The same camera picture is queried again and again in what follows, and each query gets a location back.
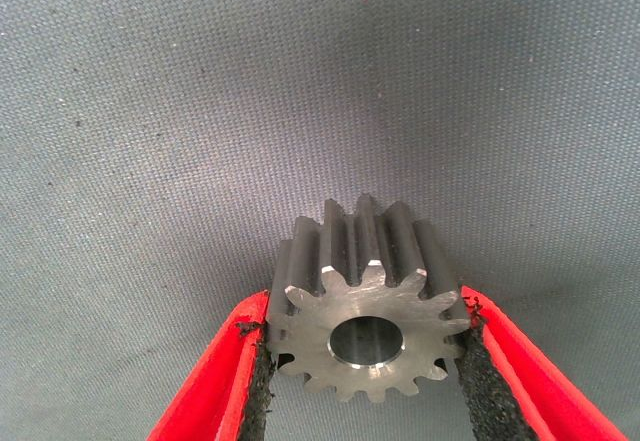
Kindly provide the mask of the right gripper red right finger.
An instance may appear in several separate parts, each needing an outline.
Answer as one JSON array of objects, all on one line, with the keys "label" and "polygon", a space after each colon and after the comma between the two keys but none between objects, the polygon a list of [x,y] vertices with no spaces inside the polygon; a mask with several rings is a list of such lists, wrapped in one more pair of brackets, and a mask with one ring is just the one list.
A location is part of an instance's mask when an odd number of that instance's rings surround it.
[{"label": "right gripper red right finger", "polygon": [[539,439],[626,438],[489,297],[468,286],[461,294],[491,362]]}]

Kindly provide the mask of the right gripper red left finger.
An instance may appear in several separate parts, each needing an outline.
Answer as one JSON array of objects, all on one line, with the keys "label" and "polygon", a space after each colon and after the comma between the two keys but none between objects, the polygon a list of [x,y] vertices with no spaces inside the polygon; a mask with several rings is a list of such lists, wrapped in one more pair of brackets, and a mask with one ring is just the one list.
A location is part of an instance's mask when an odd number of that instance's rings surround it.
[{"label": "right gripper red left finger", "polygon": [[150,440],[237,440],[265,335],[270,294],[239,302],[156,425]]}]

